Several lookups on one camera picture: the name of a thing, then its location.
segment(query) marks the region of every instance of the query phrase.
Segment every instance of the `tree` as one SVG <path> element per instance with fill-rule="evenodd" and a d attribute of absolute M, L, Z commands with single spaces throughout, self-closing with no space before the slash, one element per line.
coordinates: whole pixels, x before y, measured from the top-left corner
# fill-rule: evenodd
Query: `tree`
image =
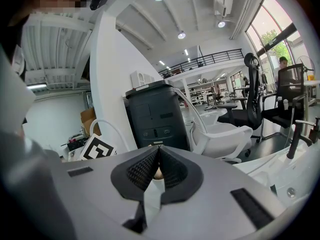
<path fill-rule="evenodd" d="M 267 45 L 271 40 L 273 40 L 277 36 L 276 30 L 272 29 L 270 32 L 267 31 L 265 34 L 261 36 L 262 46 Z M 287 46 L 284 41 L 278 43 L 275 47 L 271 49 L 271 51 L 275 52 L 276 57 L 279 59 L 280 57 L 286 57 L 288 60 L 288 66 L 292 65 L 292 60 L 287 49 Z"/>

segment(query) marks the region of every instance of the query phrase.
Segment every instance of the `black trash bin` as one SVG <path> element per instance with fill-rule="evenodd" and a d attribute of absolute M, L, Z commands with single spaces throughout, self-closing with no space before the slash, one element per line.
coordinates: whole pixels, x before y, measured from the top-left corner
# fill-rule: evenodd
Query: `black trash bin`
<path fill-rule="evenodd" d="M 138 148 L 166 145 L 189 151 L 189 140 L 174 88 L 164 80 L 125 93 Z"/>

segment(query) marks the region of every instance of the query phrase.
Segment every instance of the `metal railing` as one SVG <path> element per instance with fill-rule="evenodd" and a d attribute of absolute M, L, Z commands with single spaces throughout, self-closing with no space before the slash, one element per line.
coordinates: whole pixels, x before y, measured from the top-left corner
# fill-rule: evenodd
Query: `metal railing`
<path fill-rule="evenodd" d="M 171 67 L 171 69 L 165 69 L 163 71 L 160 71 L 159 74 L 160 76 L 162 76 L 163 79 L 166 79 L 189 70 L 194 70 L 197 68 L 201 68 L 203 66 L 207 66 L 207 65 L 211 65 L 219 62 L 226 62 L 226 61 L 241 59 L 243 57 L 244 55 L 242 54 L 241 49 L 221 51 L 221 52 L 205 55 L 202 57 L 194 58 L 194 59 L 191 59 L 190 61 L 185 61 L 183 63 L 174 65 Z"/>

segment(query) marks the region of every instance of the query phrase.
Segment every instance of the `white cable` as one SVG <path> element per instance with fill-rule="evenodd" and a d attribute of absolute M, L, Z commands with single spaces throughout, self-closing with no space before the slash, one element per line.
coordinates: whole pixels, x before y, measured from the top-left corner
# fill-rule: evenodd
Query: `white cable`
<path fill-rule="evenodd" d="M 176 94 L 178 94 L 187 104 L 189 107 L 191 107 L 193 109 L 193 111 L 195 112 L 196 116 L 198 117 L 198 121 L 199 121 L 199 124 L 200 124 L 200 127 L 202 128 L 202 132 L 207 134 L 207 129 L 206 129 L 206 126 L 205 126 L 205 123 L 204 121 L 202 120 L 199 112 L 196 110 L 195 106 L 187 99 L 187 97 L 181 92 L 180 89 L 178 88 L 173 88 L 173 90 L 176 92 Z"/>
<path fill-rule="evenodd" d="M 93 122 L 92 122 L 91 125 L 90 125 L 90 136 L 92 136 L 92 135 L 94 134 L 94 126 L 95 126 L 95 124 L 96 124 L 97 122 L 104 122 L 104 123 L 110 125 L 110 126 L 119 134 L 121 140 L 122 140 L 123 143 L 124 143 L 124 146 L 125 146 L 126 150 L 131 151 L 130 148 L 129 148 L 129 146 L 128 146 L 128 143 L 126 142 L 126 139 L 125 139 L 125 137 L 122 135 L 121 131 L 120 131 L 117 127 L 115 127 L 112 123 L 110 123 L 109 121 L 107 121 L 107 120 L 104 120 L 104 119 L 95 119 L 95 120 L 93 120 Z"/>
<path fill-rule="evenodd" d="M 292 128 L 292 124 L 294 122 L 294 114 L 295 114 L 295 108 L 293 107 L 292 108 L 292 115 L 291 115 L 291 122 L 290 122 L 290 130 L 289 130 L 289 133 L 288 133 L 288 137 L 286 138 L 286 142 L 284 144 L 284 148 L 286 148 L 286 145 L 287 145 L 287 142 L 289 140 L 289 136 L 290 136 L 290 133 L 291 133 L 291 128 Z"/>

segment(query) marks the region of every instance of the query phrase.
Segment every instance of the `white office chair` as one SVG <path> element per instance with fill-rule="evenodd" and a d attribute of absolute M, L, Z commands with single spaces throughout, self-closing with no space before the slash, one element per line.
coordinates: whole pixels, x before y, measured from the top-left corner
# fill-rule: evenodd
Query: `white office chair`
<path fill-rule="evenodd" d="M 241 163 L 241 159 L 236 157 L 242 150 L 250 149 L 252 128 L 248 126 L 236 127 L 229 123 L 216 123 L 219 117 L 216 110 L 199 115 L 183 93 L 179 89 L 174 90 L 187 102 L 195 118 L 189 132 L 191 151 L 199 155 Z M 207 123 L 206 125 L 204 123 L 203 118 L 208 116 L 216 117 L 211 118 L 213 124 Z"/>

